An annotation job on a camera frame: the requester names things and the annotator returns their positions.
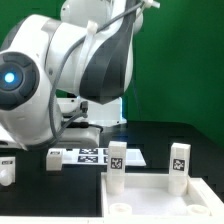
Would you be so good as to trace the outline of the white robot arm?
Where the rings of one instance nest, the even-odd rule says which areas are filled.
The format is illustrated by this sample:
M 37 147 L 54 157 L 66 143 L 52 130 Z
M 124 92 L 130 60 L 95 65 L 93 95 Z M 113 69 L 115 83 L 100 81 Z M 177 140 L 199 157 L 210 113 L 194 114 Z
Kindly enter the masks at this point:
M 88 104 L 126 91 L 132 39 L 158 0 L 66 0 L 60 17 L 34 14 L 0 48 L 0 126 L 24 150 L 95 148 L 100 127 Z

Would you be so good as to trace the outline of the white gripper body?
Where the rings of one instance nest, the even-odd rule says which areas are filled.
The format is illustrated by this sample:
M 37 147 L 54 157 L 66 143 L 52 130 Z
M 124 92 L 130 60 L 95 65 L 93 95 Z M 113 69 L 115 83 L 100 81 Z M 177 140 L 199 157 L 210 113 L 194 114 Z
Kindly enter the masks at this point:
M 97 148 L 100 130 L 95 127 L 68 128 L 61 135 L 56 148 Z

